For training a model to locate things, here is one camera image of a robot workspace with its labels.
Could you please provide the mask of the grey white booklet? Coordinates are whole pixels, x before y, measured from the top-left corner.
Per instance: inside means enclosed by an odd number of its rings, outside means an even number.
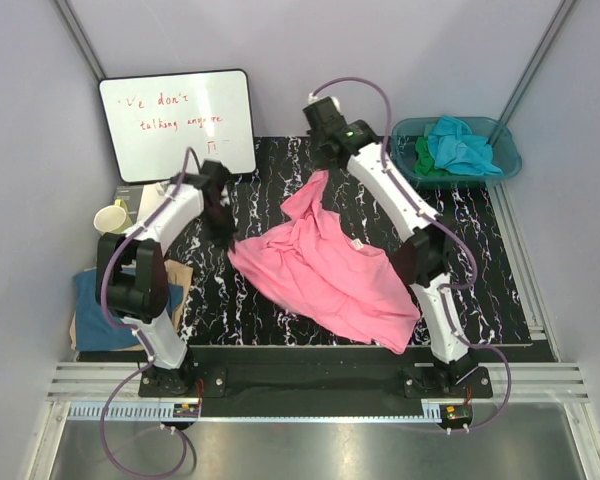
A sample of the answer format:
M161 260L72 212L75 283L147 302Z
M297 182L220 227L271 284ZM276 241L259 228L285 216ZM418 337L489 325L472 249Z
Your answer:
M163 203L169 187L168 181L118 186L114 204L126 210L132 223L143 221Z

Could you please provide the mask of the white whiteboard black frame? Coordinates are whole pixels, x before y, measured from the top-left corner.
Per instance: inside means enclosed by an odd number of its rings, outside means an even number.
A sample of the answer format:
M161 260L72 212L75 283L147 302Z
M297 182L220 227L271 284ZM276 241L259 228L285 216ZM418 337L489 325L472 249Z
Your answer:
M234 175L256 168L248 76L241 69L106 79L99 94L121 179L149 183L205 159Z

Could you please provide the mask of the green t shirt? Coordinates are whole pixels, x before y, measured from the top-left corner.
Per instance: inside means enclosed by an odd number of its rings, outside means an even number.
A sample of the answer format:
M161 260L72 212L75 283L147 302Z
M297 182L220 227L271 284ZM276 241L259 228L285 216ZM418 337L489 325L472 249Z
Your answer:
M438 168L435 160L429 152L428 139L424 136L418 137L415 142L415 151L417 159L414 165L414 172L426 178L449 177L451 173L445 169Z

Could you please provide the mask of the teal plastic basin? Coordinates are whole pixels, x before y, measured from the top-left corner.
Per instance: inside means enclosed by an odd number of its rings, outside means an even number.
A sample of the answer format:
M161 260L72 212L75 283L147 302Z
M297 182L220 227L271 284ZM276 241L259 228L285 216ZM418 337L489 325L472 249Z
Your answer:
M493 163L503 170L499 176L455 176L426 178L414 172L417 159L415 142L426 137L440 117L412 118L399 121L391 135L391 156L400 172L421 188L469 188L496 184L515 177L521 170L522 158L509 129L488 117L455 117L465 121L476 135L485 136L493 148Z

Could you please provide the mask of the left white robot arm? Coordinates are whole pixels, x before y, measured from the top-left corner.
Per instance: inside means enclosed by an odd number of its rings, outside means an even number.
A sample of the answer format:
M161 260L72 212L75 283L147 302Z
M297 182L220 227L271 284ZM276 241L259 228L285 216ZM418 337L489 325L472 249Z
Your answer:
M173 395L195 386L189 349L167 312L169 282L165 255L194 219L204 220L210 240L228 248L236 232L221 163L205 160L197 174L169 180L163 200L141 221L119 234L105 233L97 246L96 292L105 320L126 330L147 354L145 378Z

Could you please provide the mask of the folded blue t shirt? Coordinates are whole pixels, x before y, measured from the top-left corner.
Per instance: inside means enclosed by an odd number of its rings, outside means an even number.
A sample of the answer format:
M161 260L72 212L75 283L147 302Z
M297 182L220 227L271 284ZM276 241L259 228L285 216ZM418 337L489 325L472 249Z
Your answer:
M113 327L105 319L96 300L96 270L80 272L73 280L77 294L70 330L73 348L78 352L142 350L139 340L128 328Z

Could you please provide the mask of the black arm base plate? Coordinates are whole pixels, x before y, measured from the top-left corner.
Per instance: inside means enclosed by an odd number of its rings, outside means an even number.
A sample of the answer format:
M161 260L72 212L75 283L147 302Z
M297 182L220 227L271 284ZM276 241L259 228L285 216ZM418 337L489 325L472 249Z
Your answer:
M487 400L493 388L474 356L445 366L426 347L214 346L191 348L175 370L150 368L139 393L200 398L208 418L359 421L420 415L424 400Z

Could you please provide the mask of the aluminium extrusion rail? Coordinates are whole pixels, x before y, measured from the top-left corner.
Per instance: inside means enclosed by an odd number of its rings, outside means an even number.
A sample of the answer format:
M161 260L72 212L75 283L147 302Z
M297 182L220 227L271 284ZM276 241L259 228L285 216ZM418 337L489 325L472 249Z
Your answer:
M243 364L198 366L194 374L202 385L192 393L222 398L243 390L264 388L311 391L383 390L402 391L407 397L429 399L461 398L472 390L474 399L502 399L512 402L586 402L588 393L577 366L568 363L485 363L447 393L435 387L429 376L430 364L399 368L395 365L344 364ZM78 398L100 398L120 385L128 398L171 398L173 394L156 373L140 373L130 363L61 363L49 394Z

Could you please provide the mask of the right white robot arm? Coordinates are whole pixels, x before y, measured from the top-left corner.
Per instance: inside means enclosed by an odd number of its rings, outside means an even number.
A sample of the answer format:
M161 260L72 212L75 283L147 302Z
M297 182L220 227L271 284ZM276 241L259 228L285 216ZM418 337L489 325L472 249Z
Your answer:
M478 364L464 339L450 288L450 223L381 157L386 148L365 121L345 120L335 98L311 95L303 113L317 148L317 165L340 168L358 180L388 215L401 240L390 263L416 296L433 355L433 365L412 381L412 388L422 394L464 396Z

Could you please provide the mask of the turquoise t shirt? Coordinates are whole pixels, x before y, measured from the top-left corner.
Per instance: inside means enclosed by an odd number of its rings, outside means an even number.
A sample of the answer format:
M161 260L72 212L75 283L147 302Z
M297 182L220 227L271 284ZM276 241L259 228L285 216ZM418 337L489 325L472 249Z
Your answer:
M442 116L426 136L436 170L455 176L499 176L493 148L485 136L476 135L463 120Z

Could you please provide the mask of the pink t shirt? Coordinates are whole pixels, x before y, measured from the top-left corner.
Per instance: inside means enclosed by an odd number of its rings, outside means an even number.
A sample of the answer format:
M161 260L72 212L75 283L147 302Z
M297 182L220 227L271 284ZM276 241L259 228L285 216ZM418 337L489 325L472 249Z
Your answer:
M355 342L401 354L420 312L386 253L349 238L322 205L329 175L317 171L284 201L288 221L235 242L228 257L262 295Z

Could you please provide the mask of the yellow green mug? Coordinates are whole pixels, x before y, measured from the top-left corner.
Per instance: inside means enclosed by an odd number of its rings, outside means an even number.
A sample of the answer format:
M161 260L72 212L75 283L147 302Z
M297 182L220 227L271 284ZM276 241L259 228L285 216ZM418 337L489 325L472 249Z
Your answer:
M94 228L101 234L120 234L132 226L124 200L116 199L112 205L100 209L93 219Z

